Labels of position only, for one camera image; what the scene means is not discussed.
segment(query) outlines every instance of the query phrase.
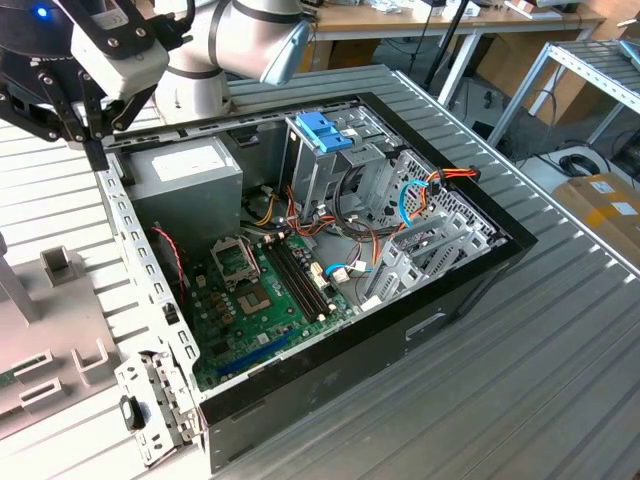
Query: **red wire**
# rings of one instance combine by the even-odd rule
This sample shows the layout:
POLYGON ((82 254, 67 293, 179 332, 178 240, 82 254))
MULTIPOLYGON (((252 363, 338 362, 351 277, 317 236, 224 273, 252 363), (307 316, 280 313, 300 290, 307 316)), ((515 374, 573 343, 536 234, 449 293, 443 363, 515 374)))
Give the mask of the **red wire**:
POLYGON ((173 254, 176 257, 176 264, 178 265, 178 278, 180 280, 180 303, 184 305, 184 298, 185 298, 185 291, 184 291, 184 277, 183 277, 183 270, 182 270, 182 262, 180 261, 180 254, 178 253, 178 248, 176 247, 175 242, 173 241, 173 239, 161 228, 158 227, 151 227, 151 230, 153 230, 154 232, 162 235, 164 237, 164 239, 169 242, 169 245, 171 246, 171 249, 173 250, 173 254))

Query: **cable connector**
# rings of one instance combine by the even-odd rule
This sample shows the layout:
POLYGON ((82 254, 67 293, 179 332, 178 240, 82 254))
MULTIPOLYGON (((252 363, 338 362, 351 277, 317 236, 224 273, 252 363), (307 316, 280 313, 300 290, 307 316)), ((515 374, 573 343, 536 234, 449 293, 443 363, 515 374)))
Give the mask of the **cable connector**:
POLYGON ((269 185, 260 185, 260 190, 262 190, 267 197, 271 197, 271 194, 273 193, 273 188, 269 185))
POLYGON ((478 183, 480 181, 480 175, 482 175, 482 172, 480 171, 480 169, 475 165, 470 165, 469 170, 475 173, 475 175, 471 178, 473 179, 474 182, 478 183))
POLYGON ((363 262, 362 260, 356 260, 356 263, 353 264, 353 269, 356 272, 366 272, 367 271, 367 262, 363 262))
POLYGON ((434 197, 440 193, 440 183, 429 182, 429 197, 434 197))

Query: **cardboard box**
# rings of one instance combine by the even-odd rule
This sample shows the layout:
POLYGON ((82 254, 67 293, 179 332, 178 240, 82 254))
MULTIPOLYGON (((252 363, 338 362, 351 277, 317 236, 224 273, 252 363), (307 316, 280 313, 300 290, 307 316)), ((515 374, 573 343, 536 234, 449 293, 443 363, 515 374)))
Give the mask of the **cardboard box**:
POLYGON ((640 193, 614 173, 572 178, 553 197, 640 268, 640 193))

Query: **motherboard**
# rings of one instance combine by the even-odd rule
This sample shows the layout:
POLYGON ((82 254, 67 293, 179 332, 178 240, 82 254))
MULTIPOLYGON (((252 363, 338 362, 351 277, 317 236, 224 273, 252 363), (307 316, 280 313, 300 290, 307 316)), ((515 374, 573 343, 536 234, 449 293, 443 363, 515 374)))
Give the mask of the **motherboard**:
POLYGON ((201 390, 355 315, 331 284, 321 289, 313 281, 314 265, 294 233, 270 243, 227 238, 186 270, 190 295, 183 311, 200 347, 194 374, 201 390))

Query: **desk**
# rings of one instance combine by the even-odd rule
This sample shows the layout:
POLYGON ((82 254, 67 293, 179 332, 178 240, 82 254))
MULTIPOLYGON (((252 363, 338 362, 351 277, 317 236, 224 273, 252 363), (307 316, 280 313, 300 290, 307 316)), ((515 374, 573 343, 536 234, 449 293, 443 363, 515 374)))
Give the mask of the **desk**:
MULTIPOLYGON (((539 241, 464 319, 257 445, 218 480, 632 478, 640 285, 623 259, 384 66, 230 88, 245 112, 372 91, 457 166, 477 165, 480 188, 539 241)), ((158 121, 152 109, 138 120, 158 121)), ((0 144, 1 228, 32 233, 9 247, 10 261, 59 243, 79 250, 121 354, 152 348, 104 212, 89 214, 100 196, 86 159, 1 124, 0 144)), ((145 471, 118 399, 113 387, 0 441, 4 477, 209 478, 196 446, 145 471)))
MULTIPOLYGON (((402 9, 402 12, 397 14, 384 14, 368 5, 357 7, 326 5, 318 9, 316 38, 318 42, 333 42, 417 37, 422 34, 426 19, 426 15, 414 13, 410 9, 402 9)), ((585 40, 591 37, 603 20, 603 17, 591 10, 581 15, 565 14, 562 19, 529 20, 506 7, 500 10, 483 8, 480 16, 463 19, 458 26, 456 33, 466 37, 438 96, 438 102, 445 106, 449 104, 480 37, 485 33, 579 30, 578 40, 585 40)), ((450 24, 448 20, 434 16, 429 21, 429 28, 425 35, 444 35, 450 24)), ((322 50, 330 52, 331 48, 325 46, 322 50)))

